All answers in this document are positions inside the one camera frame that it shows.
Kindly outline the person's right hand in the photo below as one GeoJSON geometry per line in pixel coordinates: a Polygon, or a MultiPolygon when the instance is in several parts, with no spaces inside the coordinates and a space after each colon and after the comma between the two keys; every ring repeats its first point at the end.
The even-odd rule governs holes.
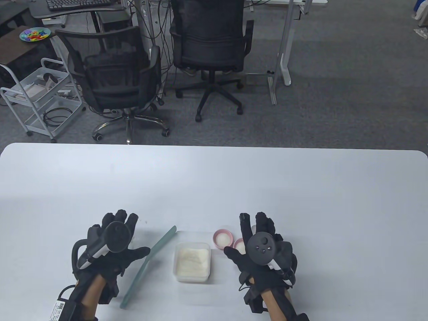
{"type": "Polygon", "coordinates": [[[273,220],[264,212],[255,216],[256,236],[252,233],[250,215],[241,213],[239,217],[246,252],[242,255],[237,249],[226,246],[224,254],[240,272],[248,274],[245,283],[250,286],[249,279],[253,278],[253,286],[258,293],[292,287],[298,262],[291,243],[276,233],[273,220]]]}

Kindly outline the person's left hand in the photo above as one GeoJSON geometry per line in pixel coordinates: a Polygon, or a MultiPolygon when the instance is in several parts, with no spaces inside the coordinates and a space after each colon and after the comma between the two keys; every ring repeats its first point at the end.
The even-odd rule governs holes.
{"type": "Polygon", "coordinates": [[[147,257],[151,252],[149,247],[128,248],[137,221],[138,215],[127,214],[123,209],[116,214],[107,213],[101,225],[88,229],[87,247],[77,259],[74,272],[100,274],[105,280],[113,280],[123,276],[131,263],[147,257]]]}

